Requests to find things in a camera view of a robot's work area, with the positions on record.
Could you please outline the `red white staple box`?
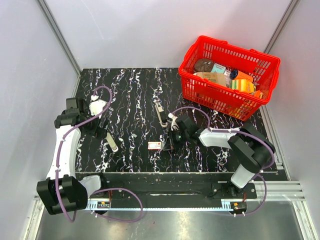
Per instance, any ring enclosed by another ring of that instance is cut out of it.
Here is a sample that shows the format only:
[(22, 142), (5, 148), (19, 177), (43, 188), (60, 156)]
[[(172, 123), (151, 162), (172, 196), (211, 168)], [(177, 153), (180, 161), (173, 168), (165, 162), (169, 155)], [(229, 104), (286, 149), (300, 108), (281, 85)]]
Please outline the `red white staple box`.
[(148, 150), (162, 150), (163, 149), (163, 143), (161, 141), (149, 141), (147, 144)]

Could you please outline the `white stapler base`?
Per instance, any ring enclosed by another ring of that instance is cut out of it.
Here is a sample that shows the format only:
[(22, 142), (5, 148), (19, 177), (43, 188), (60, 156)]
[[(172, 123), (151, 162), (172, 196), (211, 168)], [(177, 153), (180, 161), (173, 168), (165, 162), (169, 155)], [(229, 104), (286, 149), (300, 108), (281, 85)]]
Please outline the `white stapler base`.
[(167, 122), (167, 116), (165, 114), (163, 106), (159, 101), (155, 101), (154, 106), (155, 106), (155, 110), (156, 110), (160, 125), (163, 128), (166, 128), (168, 126), (168, 122)]

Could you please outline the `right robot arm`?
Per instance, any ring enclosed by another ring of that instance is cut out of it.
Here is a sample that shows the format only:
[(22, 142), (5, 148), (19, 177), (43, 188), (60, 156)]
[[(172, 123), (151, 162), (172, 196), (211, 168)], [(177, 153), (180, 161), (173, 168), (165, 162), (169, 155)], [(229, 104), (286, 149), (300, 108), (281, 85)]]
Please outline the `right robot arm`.
[(275, 147), (251, 124), (230, 129), (201, 128), (188, 115), (172, 113), (161, 120), (168, 127), (163, 150), (174, 150), (186, 142), (232, 150), (239, 161), (227, 186), (227, 192), (233, 198), (243, 195), (249, 181), (275, 161)]

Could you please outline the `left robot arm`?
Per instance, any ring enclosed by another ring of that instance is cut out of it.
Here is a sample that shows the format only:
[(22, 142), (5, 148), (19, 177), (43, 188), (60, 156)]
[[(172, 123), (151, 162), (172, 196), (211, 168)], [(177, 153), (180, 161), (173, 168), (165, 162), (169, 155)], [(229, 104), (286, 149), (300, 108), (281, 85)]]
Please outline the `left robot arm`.
[(50, 215), (84, 210), (91, 195), (103, 198), (108, 185), (102, 173), (76, 179), (75, 161), (82, 134), (95, 139), (107, 136), (106, 121), (100, 127), (102, 111), (107, 102), (92, 98), (87, 104), (82, 98), (66, 99), (66, 109), (54, 121), (56, 145), (50, 170), (45, 180), (39, 181), (36, 191)]

